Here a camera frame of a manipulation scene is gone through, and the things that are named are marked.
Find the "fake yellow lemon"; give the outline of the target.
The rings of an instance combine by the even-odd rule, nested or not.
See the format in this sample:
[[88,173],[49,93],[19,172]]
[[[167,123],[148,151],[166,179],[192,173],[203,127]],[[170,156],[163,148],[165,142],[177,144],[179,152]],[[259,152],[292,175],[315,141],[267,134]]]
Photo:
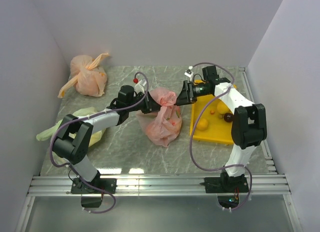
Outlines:
[[217,106],[216,106],[217,112],[220,115],[225,115],[226,113],[229,113],[229,108],[222,102],[220,101]]

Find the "yellow plastic tray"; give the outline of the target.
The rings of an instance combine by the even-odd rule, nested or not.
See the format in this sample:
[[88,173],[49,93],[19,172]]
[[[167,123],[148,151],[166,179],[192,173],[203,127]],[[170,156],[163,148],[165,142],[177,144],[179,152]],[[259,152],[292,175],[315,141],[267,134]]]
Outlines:
[[[224,118],[220,119],[218,117],[219,113],[217,112],[217,104],[221,101],[220,99],[212,102],[208,108],[204,111],[201,118],[205,118],[209,122],[207,130],[199,131],[196,128],[196,120],[201,113],[202,109],[207,103],[209,103],[214,98],[213,95],[206,95],[197,98],[197,102],[194,103],[191,107],[191,116],[190,116],[190,131],[191,134],[193,128],[195,128],[193,138],[198,141],[214,142],[226,145],[232,145],[232,122],[227,123]],[[210,111],[214,110],[215,114],[211,115]]]

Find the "aluminium mounting rail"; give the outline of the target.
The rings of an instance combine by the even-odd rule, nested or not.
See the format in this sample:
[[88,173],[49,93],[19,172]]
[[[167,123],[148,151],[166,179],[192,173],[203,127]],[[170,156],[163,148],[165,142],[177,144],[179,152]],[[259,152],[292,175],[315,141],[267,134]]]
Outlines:
[[[105,175],[116,179],[116,197],[128,196],[205,196],[202,184],[208,175]],[[33,177],[27,195],[29,197],[75,196],[68,176]],[[291,194],[284,175],[266,174],[252,176],[252,195]]]

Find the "orange tied plastic bag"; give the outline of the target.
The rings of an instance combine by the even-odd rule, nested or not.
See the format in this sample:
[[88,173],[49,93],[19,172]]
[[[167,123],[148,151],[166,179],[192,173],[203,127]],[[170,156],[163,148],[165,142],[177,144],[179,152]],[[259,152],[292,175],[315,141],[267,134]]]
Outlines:
[[101,97],[105,93],[108,79],[101,62],[109,56],[108,53],[102,53],[96,58],[89,55],[75,56],[70,62],[70,80],[60,89],[58,98],[63,98],[71,87],[81,95]]

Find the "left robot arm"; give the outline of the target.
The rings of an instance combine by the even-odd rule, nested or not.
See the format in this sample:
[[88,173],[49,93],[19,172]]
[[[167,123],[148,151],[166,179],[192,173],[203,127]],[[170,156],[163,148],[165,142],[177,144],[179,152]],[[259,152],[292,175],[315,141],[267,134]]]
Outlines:
[[105,110],[82,118],[65,116],[53,138],[52,151],[65,159],[75,173],[72,191],[77,194],[115,193],[116,179],[102,179],[87,156],[92,134],[122,124],[131,112],[151,113],[160,108],[149,92],[135,92],[132,86],[125,85]]

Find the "pink plastic bag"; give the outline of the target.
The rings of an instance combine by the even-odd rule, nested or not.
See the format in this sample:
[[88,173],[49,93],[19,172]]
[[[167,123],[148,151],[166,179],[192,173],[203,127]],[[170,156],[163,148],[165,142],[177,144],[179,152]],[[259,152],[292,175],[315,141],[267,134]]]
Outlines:
[[157,87],[150,91],[152,99],[160,105],[159,112],[136,113],[142,131],[157,146],[168,147],[180,134],[181,110],[175,105],[177,95],[166,88]]

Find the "dark fake plum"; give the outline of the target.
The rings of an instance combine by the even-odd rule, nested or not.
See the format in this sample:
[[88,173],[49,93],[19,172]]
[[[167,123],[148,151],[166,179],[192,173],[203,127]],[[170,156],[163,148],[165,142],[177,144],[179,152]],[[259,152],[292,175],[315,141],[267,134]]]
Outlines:
[[232,113],[226,113],[223,116],[223,119],[227,122],[227,123],[231,123],[234,120],[234,115]]

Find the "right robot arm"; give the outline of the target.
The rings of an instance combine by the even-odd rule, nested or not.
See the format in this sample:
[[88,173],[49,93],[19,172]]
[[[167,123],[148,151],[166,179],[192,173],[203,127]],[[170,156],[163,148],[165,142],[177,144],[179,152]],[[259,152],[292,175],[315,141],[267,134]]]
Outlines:
[[255,104],[246,99],[234,87],[235,78],[225,68],[221,70],[229,75],[218,75],[219,65],[203,63],[203,82],[194,83],[193,66],[185,71],[188,80],[183,82],[182,90],[176,100],[177,106],[196,103],[201,96],[212,95],[213,100],[221,100],[232,114],[231,138],[233,148],[226,165],[219,168],[217,178],[207,177],[203,186],[206,193],[250,193],[252,179],[247,179],[247,164],[253,153],[267,137],[266,109],[262,104]]

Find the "fake yellow apricot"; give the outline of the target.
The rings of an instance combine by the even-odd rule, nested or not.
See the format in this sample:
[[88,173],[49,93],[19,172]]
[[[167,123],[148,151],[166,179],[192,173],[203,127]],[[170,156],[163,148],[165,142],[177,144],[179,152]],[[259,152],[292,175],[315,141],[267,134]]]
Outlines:
[[197,125],[196,125],[196,128],[199,130],[199,131],[204,131],[204,130],[207,130],[209,127],[209,122],[207,119],[205,118],[200,118]]

